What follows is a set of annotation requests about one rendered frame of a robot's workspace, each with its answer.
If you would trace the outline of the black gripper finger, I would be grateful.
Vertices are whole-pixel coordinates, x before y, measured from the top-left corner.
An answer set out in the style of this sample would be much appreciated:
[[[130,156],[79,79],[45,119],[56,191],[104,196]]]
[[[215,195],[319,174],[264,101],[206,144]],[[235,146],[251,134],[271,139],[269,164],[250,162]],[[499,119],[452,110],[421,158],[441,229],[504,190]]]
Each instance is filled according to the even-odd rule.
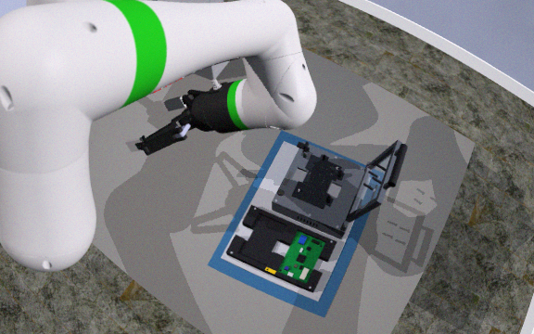
[[[150,155],[176,142],[187,139],[186,132],[191,127],[190,124],[178,127],[177,121],[190,114],[189,109],[172,119],[172,122],[157,130],[154,134],[127,140],[125,144],[131,152],[143,150],[146,155]]]
[[[188,95],[178,96],[172,99],[164,100],[161,102],[161,105],[166,111],[182,109],[182,108],[187,107],[188,105],[190,105],[192,108],[194,99],[198,95],[208,93],[208,92],[209,91],[204,92],[204,91],[198,91],[198,90],[189,90]],[[191,100],[189,97],[191,98]]]

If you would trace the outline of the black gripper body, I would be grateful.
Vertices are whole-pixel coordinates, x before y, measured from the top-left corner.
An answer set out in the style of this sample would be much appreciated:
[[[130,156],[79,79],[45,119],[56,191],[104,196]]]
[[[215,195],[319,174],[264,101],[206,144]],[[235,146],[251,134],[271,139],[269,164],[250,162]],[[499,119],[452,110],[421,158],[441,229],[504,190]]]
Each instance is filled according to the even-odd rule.
[[[187,131],[194,129],[194,128],[197,128],[204,132],[214,131],[211,128],[210,124],[208,123],[206,113],[205,113],[206,95],[207,93],[198,95],[193,101],[193,104],[192,104],[193,109],[191,109],[191,107],[188,107],[190,114],[188,114],[187,116],[183,117],[181,120],[178,121],[181,126],[190,124],[191,127]]]

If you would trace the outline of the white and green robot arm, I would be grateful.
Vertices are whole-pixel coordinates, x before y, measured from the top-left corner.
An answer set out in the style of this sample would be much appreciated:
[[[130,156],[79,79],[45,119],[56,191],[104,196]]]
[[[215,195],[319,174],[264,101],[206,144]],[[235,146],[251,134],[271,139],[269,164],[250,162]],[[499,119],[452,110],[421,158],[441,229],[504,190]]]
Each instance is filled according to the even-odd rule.
[[[5,251],[39,272],[77,263],[96,226],[92,122],[193,72],[239,58],[247,79],[211,81],[205,113],[213,130],[290,130],[312,116],[316,91],[296,18],[281,0],[26,0],[2,16]]]

